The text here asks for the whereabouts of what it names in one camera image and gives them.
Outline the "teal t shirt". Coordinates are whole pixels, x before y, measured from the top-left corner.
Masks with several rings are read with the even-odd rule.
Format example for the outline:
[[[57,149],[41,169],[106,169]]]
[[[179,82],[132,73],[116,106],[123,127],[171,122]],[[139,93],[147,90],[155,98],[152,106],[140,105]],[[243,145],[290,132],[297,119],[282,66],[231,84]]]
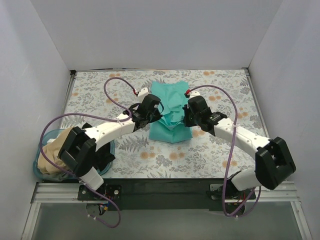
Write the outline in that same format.
[[[154,81],[151,93],[161,100],[158,107],[162,118],[150,124],[149,139],[154,141],[175,144],[192,138],[192,130],[185,127],[183,107],[188,99],[185,92],[189,85],[185,81],[177,83],[159,83]]]

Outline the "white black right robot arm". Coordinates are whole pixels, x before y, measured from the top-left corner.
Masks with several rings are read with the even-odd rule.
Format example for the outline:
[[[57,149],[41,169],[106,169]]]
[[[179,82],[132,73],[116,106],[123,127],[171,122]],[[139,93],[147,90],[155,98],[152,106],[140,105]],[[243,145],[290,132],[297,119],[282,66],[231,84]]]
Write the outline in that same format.
[[[296,165],[286,141],[257,135],[243,127],[234,126],[225,114],[212,112],[201,95],[192,95],[183,107],[184,125],[198,126],[204,132],[226,140],[246,152],[254,159],[255,166],[232,174],[226,185],[215,190],[215,194],[225,191],[228,198],[254,187],[274,190],[296,171]]]

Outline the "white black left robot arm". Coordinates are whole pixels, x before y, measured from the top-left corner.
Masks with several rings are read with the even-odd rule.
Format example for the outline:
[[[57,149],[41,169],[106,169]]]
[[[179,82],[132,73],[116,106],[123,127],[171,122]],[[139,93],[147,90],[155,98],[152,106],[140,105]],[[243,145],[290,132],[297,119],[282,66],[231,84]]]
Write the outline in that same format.
[[[99,149],[123,135],[160,120],[160,104],[160,98],[147,94],[141,103],[132,105],[112,121],[85,129],[72,128],[58,153],[59,159],[77,178],[96,191],[104,183],[94,166]]]

